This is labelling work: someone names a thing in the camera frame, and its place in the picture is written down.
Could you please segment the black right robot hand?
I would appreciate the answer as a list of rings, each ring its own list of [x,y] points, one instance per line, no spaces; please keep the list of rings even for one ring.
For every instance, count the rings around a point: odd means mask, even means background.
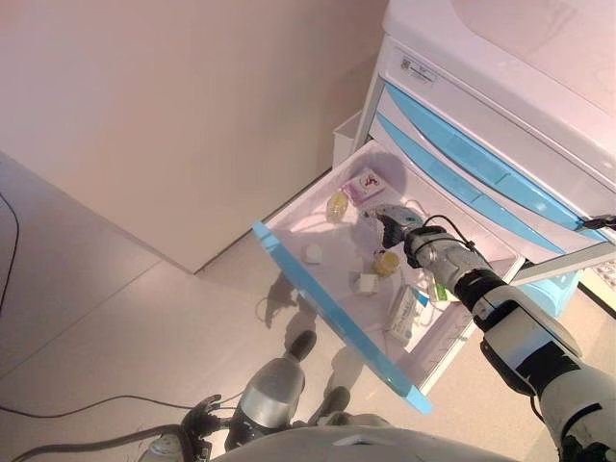
[[[385,249],[402,243],[410,231],[424,225],[423,218],[414,209],[397,204],[381,204],[365,211],[363,216],[381,224],[381,244]]]

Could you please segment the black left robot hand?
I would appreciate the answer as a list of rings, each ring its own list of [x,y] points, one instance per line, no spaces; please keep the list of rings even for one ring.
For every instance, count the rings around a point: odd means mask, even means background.
[[[221,395],[201,400],[181,422],[195,461],[205,461],[211,455],[213,445],[205,438],[225,428],[225,419],[214,414],[220,409],[220,400]]]

